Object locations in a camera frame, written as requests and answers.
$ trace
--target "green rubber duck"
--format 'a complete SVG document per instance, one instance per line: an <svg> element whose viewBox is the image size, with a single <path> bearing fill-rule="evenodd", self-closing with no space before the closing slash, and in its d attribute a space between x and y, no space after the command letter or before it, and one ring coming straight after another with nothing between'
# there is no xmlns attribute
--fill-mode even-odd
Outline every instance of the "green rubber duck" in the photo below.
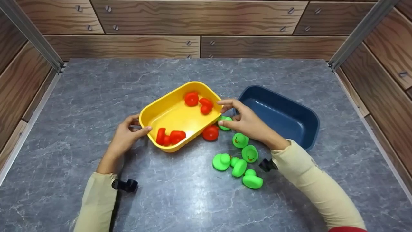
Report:
<svg viewBox="0 0 412 232"><path fill-rule="evenodd" d="M244 159L239 159L234 164L234 167L232 170L232 176L241 177L243 173L245 173L247 166L248 166L248 163Z"/></svg>
<svg viewBox="0 0 412 232"><path fill-rule="evenodd" d="M220 121L220 120L233 121L231 117L223 116L223 115L221 115L221 116L219 117L219 121ZM222 130L230 130L230 128L224 127L224 126L222 126L222 125L219 125L219 128L222 129Z"/></svg>
<svg viewBox="0 0 412 232"><path fill-rule="evenodd" d="M230 155L229 154L217 154L213 158L213 167L219 171L226 171L230 166Z"/></svg>
<svg viewBox="0 0 412 232"><path fill-rule="evenodd" d="M232 138L232 143L237 148L244 148L249 143L249 137L245 136L242 133L236 133Z"/></svg>
<svg viewBox="0 0 412 232"><path fill-rule="evenodd" d="M263 185L263 179L256 176L255 170L248 169L242 178L242 183L248 188L259 189Z"/></svg>
<svg viewBox="0 0 412 232"><path fill-rule="evenodd" d="M258 159L258 157L259 157L259 153L255 146L247 145L246 147L242 149L242 158L246 162L253 163Z"/></svg>
<svg viewBox="0 0 412 232"><path fill-rule="evenodd" d="M239 160L239 157L233 157L230 160L230 165L232 166L232 168L234 167L234 165L236 164L236 162Z"/></svg>

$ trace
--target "left hand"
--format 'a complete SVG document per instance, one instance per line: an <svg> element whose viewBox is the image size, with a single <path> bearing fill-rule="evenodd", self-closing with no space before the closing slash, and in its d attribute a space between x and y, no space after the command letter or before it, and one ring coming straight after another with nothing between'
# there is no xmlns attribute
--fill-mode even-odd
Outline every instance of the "left hand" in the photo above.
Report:
<svg viewBox="0 0 412 232"><path fill-rule="evenodd" d="M127 117L116 129L115 135L107 148L106 154L121 156L141 137L147 135L152 127L147 126L142 129L131 127L140 126L139 114Z"/></svg>

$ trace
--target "hand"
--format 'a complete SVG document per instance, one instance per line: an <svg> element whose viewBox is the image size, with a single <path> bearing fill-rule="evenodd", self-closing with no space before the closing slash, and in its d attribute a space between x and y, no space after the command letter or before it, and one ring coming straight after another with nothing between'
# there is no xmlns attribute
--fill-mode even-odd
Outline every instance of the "hand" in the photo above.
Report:
<svg viewBox="0 0 412 232"><path fill-rule="evenodd" d="M116 129L115 135L107 148L107 154L121 156L141 137L147 135L152 127L147 126L142 129L132 127L140 126L139 114L127 117Z"/></svg>
<svg viewBox="0 0 412 232"><path fill-rule="evenodd" d="M218 105L223 105L220 110L225 113L231 108L237 109L240 113L232 117L233 121L220 120L219 125L240 132L251 139L261 141L272 150L284 150L290 142L267 126L251 108L245 106L236 99L226 99L218 101Z"/></svg>

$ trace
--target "marble countertop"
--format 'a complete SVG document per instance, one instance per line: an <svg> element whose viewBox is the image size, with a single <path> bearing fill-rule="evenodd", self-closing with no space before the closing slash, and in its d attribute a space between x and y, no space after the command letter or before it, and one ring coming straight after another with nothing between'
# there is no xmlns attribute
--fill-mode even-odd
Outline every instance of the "marble countertop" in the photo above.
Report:
<svg viewBox="0 0 412 232"><path fill-rule="evenodd" d="M185 82L206 83L221 97L262 85L316 112L321 127L309 152L349 194L369 231L410 231L412 205L323 60L73 59L0 187L0 231L72 230L89 176L126 116ZM250 165L264 179L251 190L212 168L216 153L240 156L234 132L201 137L166 154L147 138L127 154L114 231L323 232L309 200L278 172Z"/></svg>

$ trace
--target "black tracker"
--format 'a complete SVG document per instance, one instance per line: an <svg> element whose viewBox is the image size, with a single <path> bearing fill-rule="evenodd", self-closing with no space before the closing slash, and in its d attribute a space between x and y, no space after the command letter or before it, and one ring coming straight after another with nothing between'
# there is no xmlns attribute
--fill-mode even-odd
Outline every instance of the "black tracker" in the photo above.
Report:
<svg viewBox="0 0 412 232"><path fill-rule="evenodd" d="M263 159L263 161L259 164L259 167L267 173L272 169L278 170L278 166L267 159Z"/></svg>
<svg viewBox="0 0 412 232"><path fill-rule="evenodd" d="M127 182L121 181L119 179L115 179L112 182L112 188L123 190L126 192L136 192L138 187L138 183L135 180L128 179Z"/></svg>

